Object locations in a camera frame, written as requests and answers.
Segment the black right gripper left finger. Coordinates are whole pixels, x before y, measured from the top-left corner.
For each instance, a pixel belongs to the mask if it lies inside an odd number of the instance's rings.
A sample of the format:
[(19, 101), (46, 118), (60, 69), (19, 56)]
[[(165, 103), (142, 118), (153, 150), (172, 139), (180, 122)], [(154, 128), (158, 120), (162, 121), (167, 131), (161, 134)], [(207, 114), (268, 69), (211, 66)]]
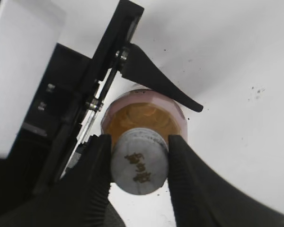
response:
[(72, 170), (49, 191), (0, 216), (0, 227), (123, 227), (108, 200), (111, 136), (90, 139)]

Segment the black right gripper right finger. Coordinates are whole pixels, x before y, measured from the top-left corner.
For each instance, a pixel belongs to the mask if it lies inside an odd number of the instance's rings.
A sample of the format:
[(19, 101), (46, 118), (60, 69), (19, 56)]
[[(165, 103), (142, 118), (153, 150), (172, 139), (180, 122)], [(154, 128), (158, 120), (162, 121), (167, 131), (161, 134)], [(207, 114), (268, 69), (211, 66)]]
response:
[(169, 136), (168, 185), (178, 227), (284, 227), (284, 214), (225, 181), (180, 135)]

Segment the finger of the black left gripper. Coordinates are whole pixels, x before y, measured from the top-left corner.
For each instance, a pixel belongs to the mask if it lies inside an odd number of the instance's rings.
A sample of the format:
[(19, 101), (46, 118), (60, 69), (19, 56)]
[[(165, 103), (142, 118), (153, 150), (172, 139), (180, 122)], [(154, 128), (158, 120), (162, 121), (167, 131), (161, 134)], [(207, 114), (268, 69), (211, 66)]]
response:
[(191, 99), (172, 83), (137, 45), (129, 44), (122, 51), (122, 77), (150, 88), (197, 113), (203, 105)]

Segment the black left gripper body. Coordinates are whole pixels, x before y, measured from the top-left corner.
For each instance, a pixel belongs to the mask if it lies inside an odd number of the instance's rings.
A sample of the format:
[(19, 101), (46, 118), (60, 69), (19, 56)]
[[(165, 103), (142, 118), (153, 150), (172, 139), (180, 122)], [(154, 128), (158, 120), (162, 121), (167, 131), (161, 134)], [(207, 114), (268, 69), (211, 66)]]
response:
[(57, 44), (34, 98), (30, 101), (11, 151), (0, 158), (0, 213), (44, 192), (61, 176), (99, 82), (129, 44), (143, 7), (119, 1), (92, 58)]

